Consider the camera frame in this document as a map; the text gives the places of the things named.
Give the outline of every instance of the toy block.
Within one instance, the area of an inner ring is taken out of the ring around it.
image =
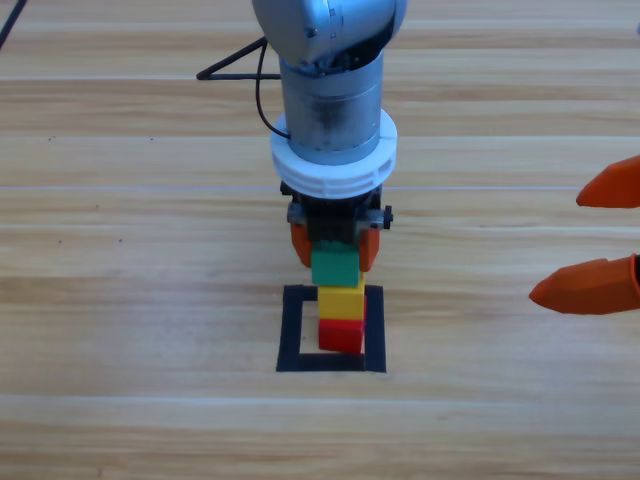
[[[380,250],[380,230],[363,230],[360,233],[360,271],[368,272]]]
[[[364,339],[364,320],[320,320],[318,346],[320,350],[359,354]]]
[[[318,317],[326,320],[362,320],[364,318],[365,275],[360,274],[358,286],[318,287]]]
[[[357,287],[360,255],[355,246],[317,242],[311,252],[311,281],[320,286]]]
[[[291,243],[302,264],[311,268],[311,240],[304,225],[291,225]]]

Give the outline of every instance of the stacked blocks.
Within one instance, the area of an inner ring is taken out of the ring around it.
[[[319,347],[359,354],[366,317],[365,275],[357,246],[318,242],[311,253],[311,275],[318,285]]]

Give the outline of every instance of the wood grain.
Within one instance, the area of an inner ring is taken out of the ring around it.
[[[0,479],[637,480],[637,314],[527,295],[639,244],[638,212],[575,205],[640,153],[638,21],[412,1],[368,276],[389,373],[277,374],[309,272],[252,84],[193,78],[260,35],[250,2],[30,0],[0,55]]]

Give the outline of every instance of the orange object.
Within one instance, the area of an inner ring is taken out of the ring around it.
[[[609,165],[584,187],[576,201],[581,207],[640,207],[640,155]]]
[[[363,230],[360,233],[360,271],[368,272],[380,250],[380,230]]]
[[[307,235],[307,228],[304,225],[291,224],[291,243],[296,249],[302,264],[311,268],[311,240]]]
[[[606,315],[640,309],[636,256],[565,267],[543,280],[529,298],[560,313]]]

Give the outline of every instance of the black tape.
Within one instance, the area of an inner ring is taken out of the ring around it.
[[[364,330],[365,370],[387,371],[384,335],[384,291],[382,287],[365,287],[367,296],[367,323]]]
[[[318,300],[318,289],[287,285],[282,296],[282,329],[278,372],[379,372],[387,371],[382,287],[367,286],[364,354],[300,353],[302,307]]]
[[[16,6],[13,7],[13,10],[9,14],[9,18],[7,18],[7,21],[5,22],[4,27],[2,27],[2,30],[0,30],[0,50],[2,49],[4,42],[7,41],[7,38],[9,38],[11,29],[18,21],[18,17],[22,13],[22,10],[24,9],[24,6],[26,4],[27,4],[27,0],[18,0],[16,2]]]

